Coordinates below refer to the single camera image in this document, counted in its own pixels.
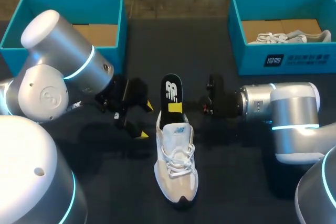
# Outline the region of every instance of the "shoe insole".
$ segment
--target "shoe insole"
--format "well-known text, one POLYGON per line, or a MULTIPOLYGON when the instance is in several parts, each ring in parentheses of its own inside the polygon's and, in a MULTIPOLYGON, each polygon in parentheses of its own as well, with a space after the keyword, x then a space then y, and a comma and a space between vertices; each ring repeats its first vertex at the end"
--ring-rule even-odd
POLYGON ((167 124, 184 122, 182 101, 181 79, 174 73, 167 74, 161 81, 161 129, 167 124))

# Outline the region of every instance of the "blue box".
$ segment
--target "blue box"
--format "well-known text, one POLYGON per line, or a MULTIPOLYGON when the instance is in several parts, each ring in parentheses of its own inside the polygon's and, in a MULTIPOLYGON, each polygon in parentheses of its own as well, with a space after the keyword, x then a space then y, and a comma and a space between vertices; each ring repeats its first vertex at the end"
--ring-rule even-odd
POLYGON ((335 17, 336 0, 230 0, 228 30, 239 75, 335 73, 335 17), (284 19, 316 19, 321 30, 331 32, 332 42, 247 43, 242 21, 284 19), (277 64, 266 64, 269 58, 277 64))
POLYGON ((26 26, 45 10, 56 10, 71 24, 118 25, 114 47, 96 47, 122 73, 127 39, 127 16, 124 0, 20 0, 0 44, 13 76, 17 76, 28 56, 21 45, 21 34, 26 26))

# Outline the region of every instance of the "new balance logo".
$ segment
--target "new balance logo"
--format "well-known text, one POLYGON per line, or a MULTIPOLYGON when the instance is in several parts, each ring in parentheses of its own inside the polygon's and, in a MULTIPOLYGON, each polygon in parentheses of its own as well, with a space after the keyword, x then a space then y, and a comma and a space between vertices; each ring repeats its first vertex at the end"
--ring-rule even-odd
POLYGON ((177 86, 174 83, 170 83, 169 81, 166 82, 166 97, 173 102, 177 102, 177 86))
POLYGON ((174 133, 183 133, 184 132, 184 127, 179 127, 179 128, 176 128, 174 133))

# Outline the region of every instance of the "logo on box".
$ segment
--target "logo on box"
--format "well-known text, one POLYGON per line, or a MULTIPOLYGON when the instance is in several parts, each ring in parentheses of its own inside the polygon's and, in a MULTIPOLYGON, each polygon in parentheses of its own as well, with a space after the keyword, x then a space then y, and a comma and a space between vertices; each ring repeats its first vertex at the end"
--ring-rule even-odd
POLYGON ((268 55, 265 60, 264 67, 279 67, 281 66, 284 55, 268 55))

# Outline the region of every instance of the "yellow tape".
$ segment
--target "yellow tape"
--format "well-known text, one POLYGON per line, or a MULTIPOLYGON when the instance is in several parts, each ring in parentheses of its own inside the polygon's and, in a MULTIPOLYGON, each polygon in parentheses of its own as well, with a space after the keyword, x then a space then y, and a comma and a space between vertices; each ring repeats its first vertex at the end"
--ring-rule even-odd
POLYGON ((148 106, 152 111, 154 111, 154 110, 153 110, 153 107, 152 107, 152 105, 151 105, 151 103, 149 102, 149 100, 147 100, 147 106, 148 106))
POLYGON ((182 102, 179 103, 168 103, 168 111, 182 113, 182 102))

